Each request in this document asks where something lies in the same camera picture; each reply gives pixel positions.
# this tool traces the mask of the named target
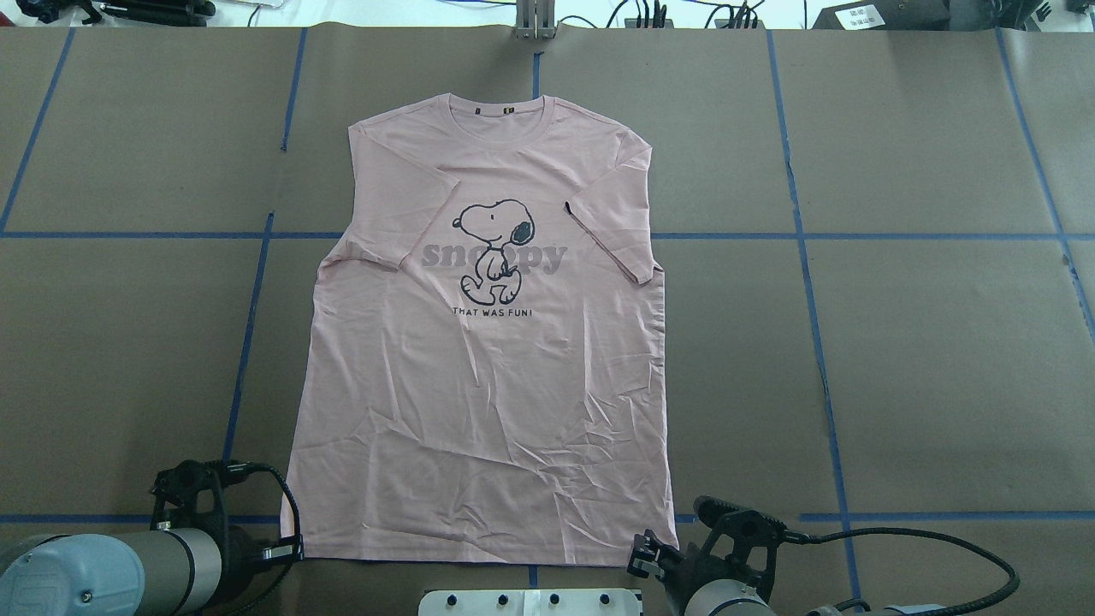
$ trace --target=white mounting plate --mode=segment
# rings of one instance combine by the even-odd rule
[[[418,616],[642,616],[642,596],[625,589],[431,591]]]

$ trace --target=t-shirt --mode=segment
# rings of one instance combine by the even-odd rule
[[[650,146],[557,97],[452,94],[349,143],[288,473],[308,556],[622,567],[635,533],[675,543]]]

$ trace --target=metal bracket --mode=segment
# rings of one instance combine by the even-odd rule
[[[518,38],[555,38],[555,0],[517,0]]]

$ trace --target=crew neckline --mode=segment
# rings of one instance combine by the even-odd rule
[[[532,141],[535,141],[541,135],[544,133],[555,115],[554,96],[539,96],[531,101],[522,101],[519,103],[480,103],[468,98],[461,98],[460,96],[449,92],[439,95],[437,100],[437,107],[441,118],[445,120],[445,124],[448,126],[453,137],[474,142],[477,146],[492,150],[509,150],[527,146]],[[504,114],[499,114],[497,112],[504,108],[511,109],[509,113],[539,112],[540,119],[537,121],[535,126],[526,131],[523,135],[514,139],[496,140],[487,139],[486,137],[468,130],[461,126],[460,123],[457,121],[457,118],[452,115],[453,111],[474,114],[476,111],[482,112],[483,109],[491,109],[492,115],[500,117]]]

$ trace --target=folded sleeve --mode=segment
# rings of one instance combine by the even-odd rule
[[[397,269],[459,181],[349,127],[354,217],[325,261],[373,260]]]
[[[646,179],[650,146],[635,138],[616,165],[566,199],[566,210],[637,283],[654,277]]]

